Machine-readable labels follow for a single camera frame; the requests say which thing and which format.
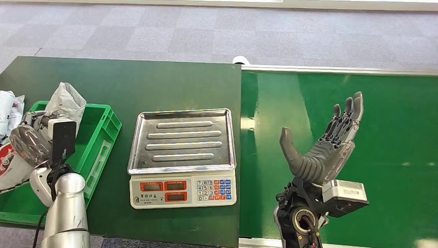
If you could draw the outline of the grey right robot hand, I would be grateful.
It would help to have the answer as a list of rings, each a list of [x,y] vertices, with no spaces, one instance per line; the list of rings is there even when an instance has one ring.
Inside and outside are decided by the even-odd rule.
[[[363,112],[363,94],[360,91],[346,98],[343,112],[339,104],[335,104],[332,119],[323,135],[304,155],[293,144],[292,131],[283,127],[279,144],[292,175],[318,185],[334,180],[355,148],[354,138]]]

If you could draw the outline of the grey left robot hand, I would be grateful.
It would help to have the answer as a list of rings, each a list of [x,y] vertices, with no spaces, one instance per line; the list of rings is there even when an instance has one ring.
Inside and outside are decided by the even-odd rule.
[[[19,125],[10,133],[10,143],[15,152],[30,166],[39,167],[51,161],[52,144],[39,131],[42,119],[48,117],[46,111],[24,114]]]

